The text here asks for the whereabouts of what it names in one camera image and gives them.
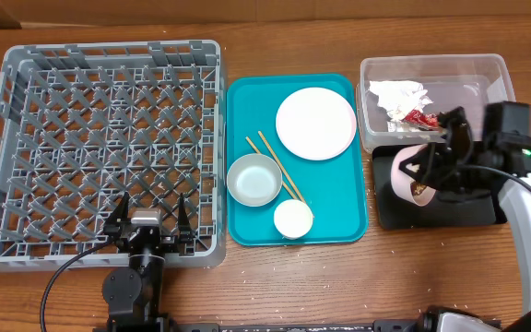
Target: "small white bowl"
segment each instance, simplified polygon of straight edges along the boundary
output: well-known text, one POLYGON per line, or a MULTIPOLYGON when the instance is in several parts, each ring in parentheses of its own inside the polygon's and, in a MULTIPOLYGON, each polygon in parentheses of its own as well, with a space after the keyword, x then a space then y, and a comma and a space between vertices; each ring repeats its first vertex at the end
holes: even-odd
POLYGON ((282 236, 296 240, 306 235, 313 227, 313 213, 298 199, 286 200, 274 211, 274 225, 282 236))
POLYGON ((227 187, 230 195, 247 207, 261 207, 282 187, 282 171, 276 162, 262 154, 240 157, 229 168, 227 187))

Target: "white plate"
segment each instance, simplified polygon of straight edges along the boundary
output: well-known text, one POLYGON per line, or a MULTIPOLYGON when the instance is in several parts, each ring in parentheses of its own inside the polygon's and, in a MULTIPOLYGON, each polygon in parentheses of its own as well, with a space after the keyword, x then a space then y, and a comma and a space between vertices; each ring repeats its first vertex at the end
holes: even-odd
POLYGON ((248 154, 230 166, 227 187, 237 202, 248 207, 261 207, 280 192, 282 171, 273 159, 262 154, 248 154))
POLYGON ((328 160, 349 147, 356 135, 356 115, 341 95, 307 88, 289 95, 276 115, 282 144, 306 160, 328 160))

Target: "clear plastic container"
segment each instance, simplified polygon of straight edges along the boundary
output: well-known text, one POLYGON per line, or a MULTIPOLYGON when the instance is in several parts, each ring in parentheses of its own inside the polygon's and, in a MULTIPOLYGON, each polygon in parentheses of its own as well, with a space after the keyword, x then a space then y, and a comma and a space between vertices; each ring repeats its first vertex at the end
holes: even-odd
POLYGON ((371 81, 412 80, 423 84, 433 104, 426 114, 465 108, 473 136, 482 135, 485 105, 515 101, 512 81, 503 58, 497 54, 419 55, 369 58, 360 66, 357 90, 362 145, 368 152, 380 146, 440 142, 440 133, 389 132, 386 110, 370 92, 371 81))

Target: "chopsticks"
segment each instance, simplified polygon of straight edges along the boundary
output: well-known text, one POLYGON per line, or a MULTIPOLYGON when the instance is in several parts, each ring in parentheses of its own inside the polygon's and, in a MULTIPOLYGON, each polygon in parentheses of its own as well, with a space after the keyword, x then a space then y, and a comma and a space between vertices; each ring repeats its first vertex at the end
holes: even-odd
POLYGON ((292 186, 292 188, 294 188, 294 191, 296 192, 296 195, 298 195, 299 199, 302 201, 302 203, 306 204, 306 201, 304 200, 304 197, 302 197, 302 194, 301 192, 299 191, 299 188, 296 186, 296 184, 294 184, 294 181, 292 181, 292 178, 290 178, 290 175, 288 174, 288 172, 286 172, 286 169, 284 168, 284 165, 282 165, 282 162, 280 161, 280 159, 277 158, 277 155, 276 155, 276 152, 274 152, 274 150, 272 149, 272 147, 270 147, 269 143, 267 142, 267 139, 266 137, 264 136, 264 134, 262 134, 261 131, 258 131, 257 134, 259 134, 259 136, 262 138, 262 140, 264 141, 264 144, 265 146, 267 147, 267 149, 269 150, 269 153, 272 154, 272 157, 274 157, 274 160, 277 162, 277 166, 280 167, 280 170, 282 170, 282 172, 284 173, 284 175, 286 175, 286 178, 288 179, 288 182, 290 182, 290 185, 292 186))
MULTIPOLYGON (((257 154, 262 154, 260 151, 259 151, 259 148, 257 148, 254 144, 254 142, 252 142, 251 138, 249 138, 248 136, 245 137, 245 139, 247 140, 247 143, 249 143, 249 145, 254 148, 255 150, 255 153, 257 154)), ((286 181, 284 181, 284 179, 282 179, 282 186, 284 187, 284 189, 286 189, 286 191, 290 194, 290 196, 292 196, 292 198, 294 199, 298 199, 296 197, 296 195, 294 195, 294 193, 292 192, 292 189, 290 189, 290 187, 288 187, 288 185, 286 184, 286 181)))

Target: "gray plastic dish rack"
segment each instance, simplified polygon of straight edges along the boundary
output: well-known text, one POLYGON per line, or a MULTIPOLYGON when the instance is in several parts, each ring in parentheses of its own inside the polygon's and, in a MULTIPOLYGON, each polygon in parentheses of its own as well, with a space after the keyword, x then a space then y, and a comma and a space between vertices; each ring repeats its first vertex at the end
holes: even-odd
MULTIPOLYGON (((225 70, 214 41, 16 46, 0 75, 0 271, 55 270, 105 241, 123 191, 195 241, 168 267, 225 257, 225 70)), ((127 265, 113 246, 75 267, 127 265)))

